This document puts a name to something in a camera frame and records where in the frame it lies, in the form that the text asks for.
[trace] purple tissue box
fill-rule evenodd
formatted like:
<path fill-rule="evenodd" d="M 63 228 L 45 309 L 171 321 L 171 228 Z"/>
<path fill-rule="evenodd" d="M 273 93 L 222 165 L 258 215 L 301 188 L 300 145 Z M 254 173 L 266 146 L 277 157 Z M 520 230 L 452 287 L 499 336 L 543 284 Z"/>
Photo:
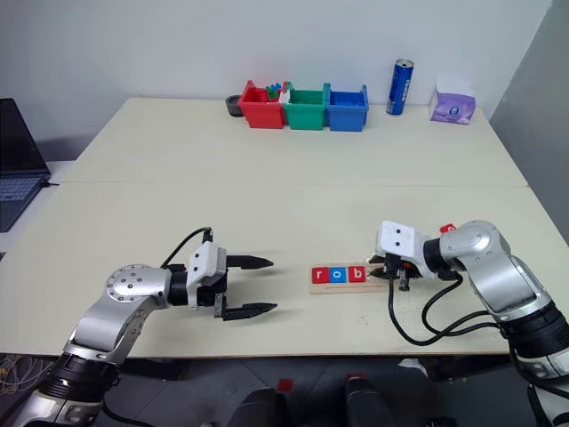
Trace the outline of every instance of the purple tissue box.
<path fill-rule="evenodd" d="M 467 125 L 477 107 L 472 87 L 457 79 L 439 78 L 429 105 L 429 116 L 437 122 Z"/>

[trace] plastic storage bin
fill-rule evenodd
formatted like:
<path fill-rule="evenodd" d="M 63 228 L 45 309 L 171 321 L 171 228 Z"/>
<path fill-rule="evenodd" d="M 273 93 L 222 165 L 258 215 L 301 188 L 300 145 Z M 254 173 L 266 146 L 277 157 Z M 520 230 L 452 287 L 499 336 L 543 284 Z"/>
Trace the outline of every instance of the plastic storage bin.
<path fill-rule="evenodd" d="M 291 129 L 321 131 L 325 125 L 326 85 L 322 91 L 291 89 L 289 102 L 283 104 Z"/>
<path fill-rule="evenodd" d="M 249 80 L 237 103 L 250 127 L 282 129 L 285 113 L 278 98 L 270 100 L 264 87 L 257 87 Z"/>
<path fill-rule="evenodd" d="M 335 92 L 325 85 L 326 111 L 331 131 L 362 132 L 370 104 L 367 101 L 367 88 L 359 92 Z"/>

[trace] blue can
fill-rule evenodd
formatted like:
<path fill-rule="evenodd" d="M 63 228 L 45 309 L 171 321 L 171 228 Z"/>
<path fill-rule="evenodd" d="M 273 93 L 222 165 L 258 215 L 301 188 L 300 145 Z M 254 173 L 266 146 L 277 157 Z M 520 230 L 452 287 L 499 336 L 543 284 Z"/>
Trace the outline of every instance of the blue can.
<path fill-rule="evenodd" d="M 403 113 L 414 66 L 415 64 L 413 64 L 412 60 L 396 60 L 391 90 L 389 91 L 387 109 L 389 114 L 397 116 Z"/>

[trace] laptop keyboard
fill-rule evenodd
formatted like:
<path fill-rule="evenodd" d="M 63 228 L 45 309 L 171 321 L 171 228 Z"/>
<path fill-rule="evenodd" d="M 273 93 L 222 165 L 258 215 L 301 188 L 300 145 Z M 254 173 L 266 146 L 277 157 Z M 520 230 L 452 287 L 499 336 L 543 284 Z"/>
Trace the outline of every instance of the laptop keyboard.
<path fill-rule="evenodd" d="M 39 177 L 0 180 L 0 202 L 18 202 L 25 199 L 39 180 Z"/>

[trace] white table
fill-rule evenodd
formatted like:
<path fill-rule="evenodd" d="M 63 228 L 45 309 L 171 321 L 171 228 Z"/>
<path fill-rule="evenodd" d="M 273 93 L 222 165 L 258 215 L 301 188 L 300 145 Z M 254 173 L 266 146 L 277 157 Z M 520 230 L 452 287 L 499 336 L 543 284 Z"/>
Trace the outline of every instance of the white table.
<path fill-rule="evenodd" d="M 461 126 L 429 122 L 426 107 L 391 117 L 377 106 L 363 133 L 302 132 L 249 129 L 220 101 L 136 99 L 0 262 L 0 323 L 10 325 L 0 351 L 58 354 L 113 270 L 159 265 L 210 225 L 230 253 L 276 264 L 231 271 L 229 304 L 278 308 L 236 322 L 211 309 L 158 311 L 132 356 L 504 352 L 494 330 L 414 347 L 389 322 L 386 294 L 309 294 L 309 265 L 364 261 L 386 219 L 431 235 L 448 222 L 494 222 L 569 312 L 567 245 L 480 111 Z M 421 307 L 442 286 L 423 280 L 397 294 L 410 334 L 425 336 Z M 431 318 L 444 326 L 480 308 L 465 284 Z"/>
<path fill-rule="evenodd" d="M 229 304 L 276 302 L 278 307 L 234 322 L 214 319 L 211 308 L 155 312 L 132 356 L 505 351 L 506 342 L 493 329 L 414 347 L 389 322 L 386 294 L 309 294 L 309 265 L 362 262 L 384 219 L 431 234 L 446 222 L 494 222 L 559 308 L 569 312 L 569 249 L 530 189 L 261 185 L 259 190 L 269 198 L 218 185 L 66 183 L 0 263 L 5 265 L 0 323 L 10 325 L 0 352 L 57 354 L 113 270 L 139 262 L 157 266 L 185 235 L 204 225 L 213 226 L 216 241 L 230 253 L 275 262 L 273 269 L 232 270 Z M 341 203 L 331 207 L 334 199 Z M 187 262 L 195 244 L 175 261 Z M 396 310 L 410 334 L 426 336 L 421 307 L 442 286 L 423 280 L 413 282 L 410 293 L 397 293 Z M 431 318 L 444 326 L 481 307 L 465 284 L 438 303 Z"/>
<path fill-rule="evenodd" d="M 63 177 L 73 165 L 73 161 L 59 161 L 59 162 L 46 162 L 47 168 L 52 173 L 50 182 L 53 184 L 61 184 Z M 34 199 L 30 202 L 26 210 L 20 215 L 18 220 L 12 225 L 12 227 L 5 233 L 0 233 L 0 252 L 8 252 L 10 246 L 13 242 L 18 239 L 23 230 L 30 224 L 41 207 L 45 202 L 57 191 L 58 187 L 46 187 L 41 189 L 39 193 L 36 194 Z"/>
<path fill-rule="evenodd" d="M 220 101 L 132 99 L 66 181 L 527 185 L 482 110 L 468 126 L 431 122 L 427 110 L 371 106 L 361 133 L 311 132 L 251 129 Z"/>

